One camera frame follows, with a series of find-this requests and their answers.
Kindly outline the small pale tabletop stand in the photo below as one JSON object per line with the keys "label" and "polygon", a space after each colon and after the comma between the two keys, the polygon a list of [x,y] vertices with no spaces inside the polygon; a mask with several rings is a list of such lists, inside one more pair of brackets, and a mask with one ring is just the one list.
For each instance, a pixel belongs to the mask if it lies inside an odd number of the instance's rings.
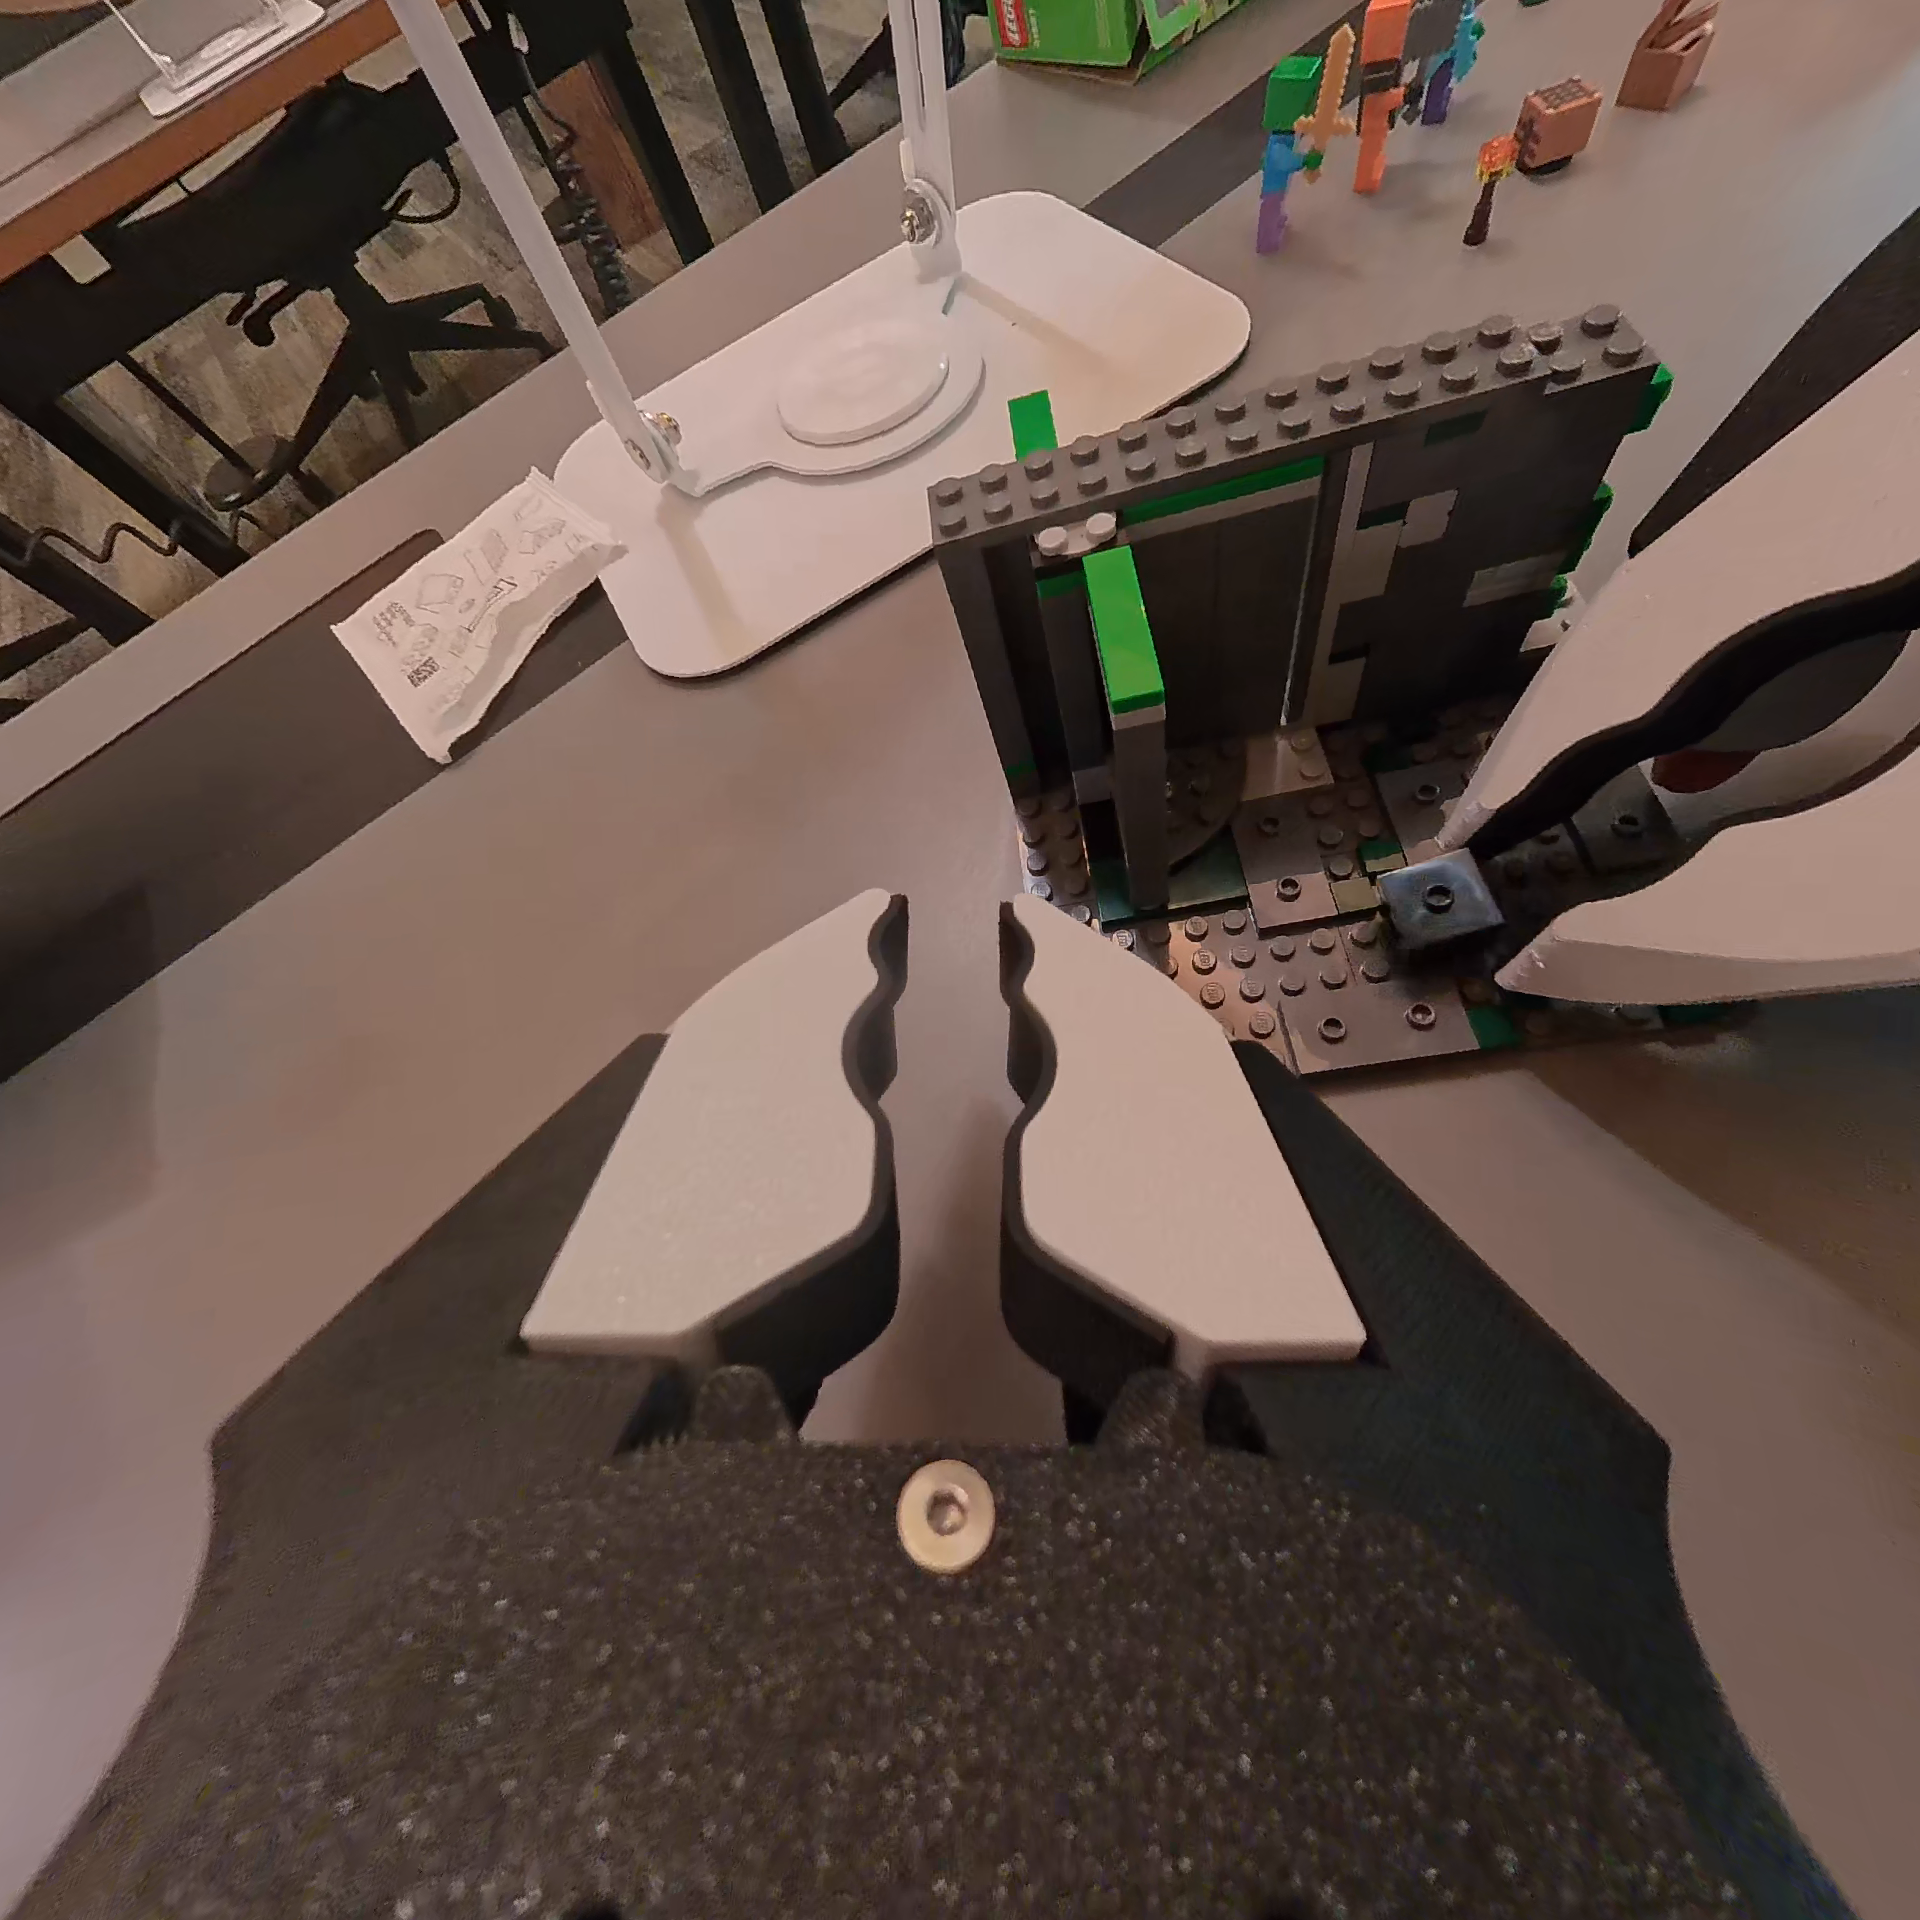
{"label": "small pale tabletop stand", "polygon": [[264,65],[280,49],[298,45],[326,25],[326,4],[314,0],[266,0],[251,4],[242,18],[214,31],[186,52],[157,49],[140,25],[130,4],[104,4],[109,18],[133,37],[151,77],[140,88],[140,107],[151,121],[171,121],[186,107],[202,107],[207,94],[223,92],[242,70]]}

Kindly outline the brown toy block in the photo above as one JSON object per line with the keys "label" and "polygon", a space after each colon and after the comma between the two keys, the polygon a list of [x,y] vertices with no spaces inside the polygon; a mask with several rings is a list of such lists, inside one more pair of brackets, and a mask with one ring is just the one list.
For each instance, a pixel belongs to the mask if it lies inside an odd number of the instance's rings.
{"label": "brown toy block", "polygon": [[1600,92],[1580,77],[1535,88],[1513,121],[1513,170],[1550,176],[1587,155],[1600,121]]}

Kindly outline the green toy set box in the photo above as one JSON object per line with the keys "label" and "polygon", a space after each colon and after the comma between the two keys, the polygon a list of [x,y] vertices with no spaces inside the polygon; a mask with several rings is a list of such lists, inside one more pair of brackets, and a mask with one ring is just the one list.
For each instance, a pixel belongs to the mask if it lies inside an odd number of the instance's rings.
{"label": "green toy set box", "polygon": [[999,63],[1140,83],[1237,10],[1237,0],[991,0],[985,18]]}

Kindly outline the orange minifigure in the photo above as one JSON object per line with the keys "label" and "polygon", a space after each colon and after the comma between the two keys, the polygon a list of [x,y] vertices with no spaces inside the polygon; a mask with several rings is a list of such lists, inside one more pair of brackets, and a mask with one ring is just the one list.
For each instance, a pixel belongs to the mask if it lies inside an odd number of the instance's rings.
{"label": "orange minifigure", "polygon": [[1386,170],[1386,141],[1402,112],[1423,88],[1423,0],[1374,0],[1358,32],[1358,169],[1352,191],[1376,194]]}

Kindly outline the folded paper leaflet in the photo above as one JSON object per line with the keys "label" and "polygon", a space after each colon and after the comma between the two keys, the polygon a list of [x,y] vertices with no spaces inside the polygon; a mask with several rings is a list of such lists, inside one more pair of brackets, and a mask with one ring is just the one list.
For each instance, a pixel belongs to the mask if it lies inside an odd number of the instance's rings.
{"label": "folded paper leaflet", "polygon": [[545,472],[335,624],[335,641],[410,746],[454,765],[550,624],[615,561],[623,538]]}

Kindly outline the small black toy cube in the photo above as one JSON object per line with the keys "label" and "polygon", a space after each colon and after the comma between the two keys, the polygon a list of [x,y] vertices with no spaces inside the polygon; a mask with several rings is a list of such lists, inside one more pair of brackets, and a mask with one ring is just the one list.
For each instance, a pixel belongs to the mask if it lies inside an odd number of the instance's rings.
{"label": "small black toy cube", "polygon": [[1482,950],[1504,930],[1504,911],[1467,849],[1382,872],[1376,899],[1406,952]]}

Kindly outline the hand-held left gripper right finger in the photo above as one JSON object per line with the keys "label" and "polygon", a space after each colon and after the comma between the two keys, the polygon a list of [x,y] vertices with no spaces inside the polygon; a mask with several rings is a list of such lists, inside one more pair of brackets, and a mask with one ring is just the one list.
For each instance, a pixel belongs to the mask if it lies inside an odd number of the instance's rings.
{"label": "hand-held left gripper right finger", "polygon": [[1219,1021],[1031,897],[995,950],[1019,1098],[999,1322],[1063,1385],[1066,1438],[1142,1378],[1190,1385],[1219,1438],[1363,1405],[1363,1311]]}

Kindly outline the teal minifigure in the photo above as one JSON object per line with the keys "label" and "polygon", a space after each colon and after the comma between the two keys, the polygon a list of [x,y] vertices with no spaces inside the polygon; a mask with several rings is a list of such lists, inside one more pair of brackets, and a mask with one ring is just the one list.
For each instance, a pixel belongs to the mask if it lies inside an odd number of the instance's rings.
{"label": "teal minifigure", "polygon": [[1415,0],[1406,25],[1406,63],[1415,88],[1406,92],[1406,121],[1439,131],[1454,107],[1454,88],[1474,77],[1482,49],[1475,0]]}

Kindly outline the brown wooden top table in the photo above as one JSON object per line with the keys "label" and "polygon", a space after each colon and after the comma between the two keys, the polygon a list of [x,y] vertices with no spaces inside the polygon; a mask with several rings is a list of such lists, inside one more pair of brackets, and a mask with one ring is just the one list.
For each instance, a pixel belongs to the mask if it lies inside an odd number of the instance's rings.
{"label": "brown wooden top table", "polygon": [[[545,32],[560,25],[560,4],[510,4],[514,18]],[[718,31],[733,14],[733,37],[747,49],[747,77],[744,77],[744,112],[754,126],[754,112],[769,107],[779,163],[822,170],[832,156],[813,156],[813,135],[807,135],[813,113],[813,83],[820,100],[828,100],[828,65],[813,45],[813,18],[807,4],[623,4],[635,31],[635,56],[659,92],[666,112],[666,131],[679,143],[685,176],[702,186],[704,211],[726,211],[718,231],[740,231],[740,219],[754,219],[747,211],[747,176],[733,141],[733,112],[718,107],[726,88],[714,70],[714,52],[702,45],[696,18],[714,14]],[[77,31],[83,18],[5,18],[5,45],[28,45],[48,37],[54,31]],[[40,211],[70,217],[70,194],[85,191],[109,191],[120,176],[109,176],[116,163],[133,156],[166,131],[186,131],[202,112],[214,112],[217,100],[207,94],[196,112],[180,112],[177,121],[151,121],[133,94],[133,49],[130,37],[102,18],[85,25],[83,32],[68,32],[77,45],[70,63],[68,52],[42,52],[31,56],[17,77],[5,77],[5,235],[17,219],[40,219]],[[366,56],[349,63],[349,77],[360,88],[402,88],[414,70],[410,52],[402,37],[384,45],[384,52],[366,49]],[[227,163],[251,155],[255,141],[266,141],[284,121],[280,112],[255,113],[251,131],[238,131],[227,143],[217,143],[209,156],[196,156],[186,169],[190,186],[209,186]],[[377,288],[391,298],[420,298],[429,291],[422,273],[454,273],[463,269],[469,276],[475,273],[486,288],[504,291],[521,303],[521,317],[535,317],[536,325],[551,325],[551,317],[536,305],[536,291],[521,256],[510,254],[510,239],[494,219],[491,206],[469,206],[446,225],[432,231],[396,231],[396,239],[370,244],[370,273]],[[280,348],[249,348],[238,344],[238,330],[223,330],[214,319],[214,305],[186,317],[180,325],[157,330],[151,337],[140,344],[140,362],[151,366],[180,401],[209,409],[214,429],[242,429],[266,434],[270,425],[291,429],[291,406],[307,397],[307,375],[320,375],[320,348],[339,344],[339,319],[326,319],[326,303],[298,303],[295,319],[280,330]],[[500,362],[491,360],[429,360],[422,370],[432,375],[422,397],[422,429],[445,429],[446,418],[475,409],[494,391],[504,391],[521,370],[527,370],[527,354],[504,354]],[[166,413],[157,397],[140,401],[130,370],[104,370],[102,381],[83,387],[70,397],[70,418],[83,429],[102,429],[104,448],[116,460],[130,460],[140,472],[157,478],[161,485],[196,485],[196,468],[186,460],[186,425]],[[349,425],[326,445],[320,460],[320,480],[358,485],[370,472],[391,468],[402,460],[402,437],[391,425],[370,425],[370,401],[349,406]],[[64,518],[70,536],[96,538],[116,515],[122,515],[122,503],[104,492],[104,480],[83,480],[83,460],[54,455],[54,445],[40,437],[40,429],[5,425],[5,515],[40,524],[40,518]],[[104,575],[120,596],[133,600],[140,590],[157,590],[149,600],[151,610],[177,610],[186,596],[207,587],[207,569],[180,559],[140,559],[140,543],[122,538],[116,569],[90,569]],[[42,600],[28,587],[5,584],[5,646],[23,641],[42,624],[54,624],[54,600]]]}

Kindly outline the grey desk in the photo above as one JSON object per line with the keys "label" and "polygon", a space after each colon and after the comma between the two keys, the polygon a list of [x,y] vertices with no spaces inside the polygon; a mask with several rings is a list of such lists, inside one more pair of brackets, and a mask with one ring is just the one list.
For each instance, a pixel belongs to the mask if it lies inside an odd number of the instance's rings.
{"label": "grey desk", "polygon": [[[1913,211],[1913,4],[1725,4],[1670,113],[1511,182],[1482,113],[1614,88],[1651,4],[1491,10],[1475,94],[1386,191],[1243,186],[1170,256],[1252,308],[1252,381],[1614,303],[1675,387],[1580,590]],[[787,930],[910,897],[902,1316],[813,1438],[1055,1438],[995,1307],[1016,828],[931,569],[747,674],[575,681],[5,1084],[5,1907],[157,1687],[209,1435],[637,1033]],[[1346,1078],[1336,1110],[1670,1450],[1670,1545],[1728,1706],[1857,1916],[1913,1916],[1913,996],[1761,1005],[1717,1042]]]}

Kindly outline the brown toy chest piece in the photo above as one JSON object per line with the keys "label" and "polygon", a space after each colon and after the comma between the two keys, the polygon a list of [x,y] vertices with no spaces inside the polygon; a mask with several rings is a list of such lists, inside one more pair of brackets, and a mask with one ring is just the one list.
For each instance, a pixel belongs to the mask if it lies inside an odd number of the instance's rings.
{"label": "brown toy chest piece", "polygon": [[1720,0],[1663,0],[1618,77],[1618,112],[1670,112],[1703,77]]}

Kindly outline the black office chair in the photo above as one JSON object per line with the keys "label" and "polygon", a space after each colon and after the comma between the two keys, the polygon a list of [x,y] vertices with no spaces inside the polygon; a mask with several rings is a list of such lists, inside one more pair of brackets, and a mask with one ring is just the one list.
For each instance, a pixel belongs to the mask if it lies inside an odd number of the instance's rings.
{"label": "black office chair", "polygon": [[251,507],[298,472],[358,397],[383,397],[402,445],[414,448],[410,397],[422,391],[414,354],[536,348],[551,360],[551,344],[486,288],[384,303],[360,276],[358,254],[402,219],[403,182],[420,169],[432,163],[463,199],[446,146],[454,131],[422,77],[391,92],[339,77],[298,94],[270,135],[186,199],[96,231],[104,276],[70,282],[59,256],[40,256],[5,282],[5,406],[23,418],[64,401],[214,298],[232,298],[227,325],[266,348],[276,317],[326,291],[349,336],[295,437],[270,445],[270,468],[232,507]]}

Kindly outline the green zombie minifigure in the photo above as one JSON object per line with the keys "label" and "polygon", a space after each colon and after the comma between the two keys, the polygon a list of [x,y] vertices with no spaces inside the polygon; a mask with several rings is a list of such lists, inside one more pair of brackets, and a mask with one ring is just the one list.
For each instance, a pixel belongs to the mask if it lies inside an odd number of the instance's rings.
{"label": "green zombie minifigure", "polygon": [[1261,94],[1261,182],[1259,182],[1259,254],[1283,254],[1288,194],[1295,182],[1319,182],[1336,141],[1352,135],[1346,70],[1358,56],[1352,25],[1340,25],[1331,52],[1288,56],[1268,70]]}

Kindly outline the dark grey brick building model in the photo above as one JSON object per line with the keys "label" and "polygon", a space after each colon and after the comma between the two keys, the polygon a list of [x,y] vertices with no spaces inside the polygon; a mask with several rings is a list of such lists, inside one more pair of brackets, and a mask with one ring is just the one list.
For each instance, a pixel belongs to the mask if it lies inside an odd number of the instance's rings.
{"label": "dark grey brick building model", "polygon": [[1504,930],[1406,952],[1376,878],[1439,828],[1573,624],[1573,569],[1670,370],[1614,305],[1482,319],[931,492],[1024,892],[1302,1078],[1720,1030],[1520,996],[1569,905],[1656,878],[1625,773],[1485,869]]}

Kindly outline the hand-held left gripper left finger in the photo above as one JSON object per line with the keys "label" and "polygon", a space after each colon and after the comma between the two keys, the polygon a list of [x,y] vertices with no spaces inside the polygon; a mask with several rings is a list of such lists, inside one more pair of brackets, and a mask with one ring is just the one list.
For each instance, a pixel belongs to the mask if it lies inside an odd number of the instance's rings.
{"label": "hand-held left gripper left finger", "polygon": [[893,1326],[910,899],[859,892],[670,1021],[535,1307],[545,1357],[758,1366],[798,1428]]}

